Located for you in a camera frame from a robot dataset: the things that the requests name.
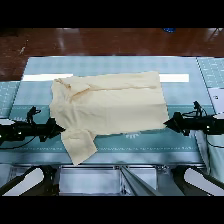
wooden floor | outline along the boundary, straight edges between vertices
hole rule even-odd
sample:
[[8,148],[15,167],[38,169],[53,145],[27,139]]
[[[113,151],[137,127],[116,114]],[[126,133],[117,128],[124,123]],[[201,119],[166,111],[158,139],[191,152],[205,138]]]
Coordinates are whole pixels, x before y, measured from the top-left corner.
[[0,81],[20,80],[32,56],[224,57],[222,28],[21,28],[0,30]]

metal bar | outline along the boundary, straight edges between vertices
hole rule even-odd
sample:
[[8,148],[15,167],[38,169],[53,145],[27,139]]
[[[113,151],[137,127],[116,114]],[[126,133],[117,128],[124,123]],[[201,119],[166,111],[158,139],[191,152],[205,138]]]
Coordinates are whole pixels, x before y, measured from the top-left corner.
[[158,191],[154,190],[145,181],[132,173],[126,167],[121,167],[121,173],[127,181],[130,190],[135,196],[162,196]]

cream-colored shirt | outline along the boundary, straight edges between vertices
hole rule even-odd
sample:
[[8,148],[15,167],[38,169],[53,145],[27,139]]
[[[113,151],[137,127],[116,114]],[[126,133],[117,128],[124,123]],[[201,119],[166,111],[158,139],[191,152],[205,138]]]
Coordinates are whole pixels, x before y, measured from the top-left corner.
[[51,117],[66,129],[74,165],[96,152],[96,135],[162,129],[169,119],[158,72],[57,79],[52,92]]

